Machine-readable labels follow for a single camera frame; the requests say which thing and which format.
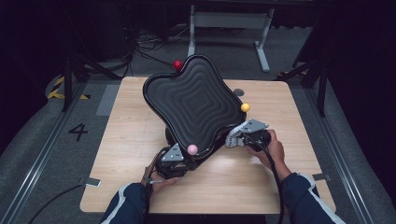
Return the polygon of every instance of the wooden table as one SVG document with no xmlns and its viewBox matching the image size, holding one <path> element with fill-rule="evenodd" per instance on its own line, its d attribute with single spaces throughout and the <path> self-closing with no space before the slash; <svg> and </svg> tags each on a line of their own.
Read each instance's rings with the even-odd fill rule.
<svg viewBox="0 0 396 224">
<path fill-rule="evenodd" d="M 80 208 L 104 212 L 118 189 L 139 182 L 144 167 L 166 147 L 162 120 L 143 99 L 145 77 L 126 77 L 113 106 L 91 177 L 99 188 L 85 189 Z M 225 80 L 231 90 L 242 89 L 240 99 L 250 104 L 247 118 L 267 122 L 283 143 L 292 171 L 321 174 L 315 152 L 288 85 L 284 82 Z M 322 200 L 335 211 L 325 180 L 316 182 Z M 176 185 L 151 199 L 151 213 L 171 214 L 278 214 L 279 198 L 270 170 L 245 148 L 222 147 Z"/>
</svg>

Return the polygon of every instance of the person's right hand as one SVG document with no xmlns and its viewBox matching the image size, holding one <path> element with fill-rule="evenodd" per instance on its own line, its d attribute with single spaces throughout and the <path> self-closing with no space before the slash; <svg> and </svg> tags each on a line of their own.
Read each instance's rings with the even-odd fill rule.
<svg viewBox="0 0 396 224">
<path fill-rule="evenodd" d="M 157 157 L 157 156 L 154 157 L 154 160 L 153 160 L 153 161 L 151 162 L 151 164 L 146 168 L 148 171 L 151 170 L 151 167 L 152 167 L 152 166 L 155 166 L 154 162 L 155 162 L 155 158 L 156 158 L 156 157 Z M 155 183 L 155 184 L 152 185 L 152 194 L 157 193 L 158 191 L 160 191 L 161 189 L 163 189 L 163 188 L 166 187 L 166 186 L 175 185 L 176 182 L 178 181 L 178 177 L 173 177 L 173 178 L 170 178 L 170 179 L 163 179 L 163 177 L 160 176 L 160 175 L 157 173 L 157 171 L 155 170 L 155 168 L 154 168 L 154 170 L 153 170 L 153 172 L 152 172 L 152 174 L 151 174 L 150 177 L 151 177 L 153 180 L 163 180 L 163 182 Z M 146 185 L 147 185 L 147 180 L 143 177 L 142 180 L 140 181 L 140 183 L 141 183 L 143 186 L 146 186 Z"/>
<path fill-rule="evenodd" d="M 285 163 L 285 151 L 283 149 L 283 145 L 279 142 L 276 138 L 276 133 L 274 130 L 267 130 L 268 133 L 271 135 L 271 142 L 268 145 L 268 151 L 271 157 L 274 160 L 276 171 L 279 175 L 280 181 L 282 181 L 286 176 L 291 174 L 288 166 Z M 267 155 L 263 151 L 255 151 L 251 147 L 247 147 L 247 151 L 250 155 L 259 158 L 260 162 L 266 166 L 268 169 L 271 169 L 271 163 L 268 160 Z"/>
</svg>

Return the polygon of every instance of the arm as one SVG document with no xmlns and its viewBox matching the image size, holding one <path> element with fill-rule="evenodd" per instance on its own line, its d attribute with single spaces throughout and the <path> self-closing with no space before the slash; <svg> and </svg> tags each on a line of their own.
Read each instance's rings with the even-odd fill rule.
<svg viewBox="0 0 396 224">
<path fill-rule="evenodd" d="M 288 207 L 291 223 L 344 223 L 329 206 L 318 196 L 315 182 L 306 175 L 292 173 L 285 163 L 285 152 L 282 143 L 276 138 L 274 130 L 268 130 L 271 142 L 268 150 L 272 156 L 276 172 L 281 182 L 283 199 Z M 259 158 L 260 162 L 271 169 L 271 164 L 263 151 L 256 152 L 252 148 L 247 151 Z"/>
<path fill-rule="evenodd" d="M 161 180 L 157 172 L 153 172 L 151 175 L 153 180 Z M 152 194 L 154 195 L 160 191 L 163 187 L 174 185 L 177 182 L 177 178 L 165 179 L 161 183 L 152 185 Z M 147 181 L 142 178 L 140 183 L 127 184 L 120 188 L 120 190 L 111 199 L 107 210 L 105 211 L 101 223 L 102 224 L 120 224 L 120 223 L 131 223 L 140 224 L 143 223 L 144 213 L 147 208 L 147 197 L 146 195 Z"/>
</svg>

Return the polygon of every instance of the pink ball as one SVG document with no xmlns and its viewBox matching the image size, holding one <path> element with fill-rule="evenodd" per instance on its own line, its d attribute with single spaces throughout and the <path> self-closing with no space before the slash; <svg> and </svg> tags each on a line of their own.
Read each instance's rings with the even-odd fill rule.
<svg viewBox="0 0 396 224">
<path fill-rule="evenodd" d="M 189 145 L 187 147 L 187 152 L 190 155 L 195 156 L 198 153 L 198 147 L 196 145 Z"/>
</svg>

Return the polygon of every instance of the number 4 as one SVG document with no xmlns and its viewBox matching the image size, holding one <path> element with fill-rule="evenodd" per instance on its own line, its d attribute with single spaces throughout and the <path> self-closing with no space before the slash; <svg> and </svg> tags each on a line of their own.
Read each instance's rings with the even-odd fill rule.
<svg viewBox="0 0 396 224">
<path fill-rule="evenodd" d="M 87 133 L 88 131 L 84 131 L 85 124 L 80 123 L 76 128 L 69 131 L 69 133 L 78 133 L 77 141 L 81 138 L 81 135 Z"/>
</svg>

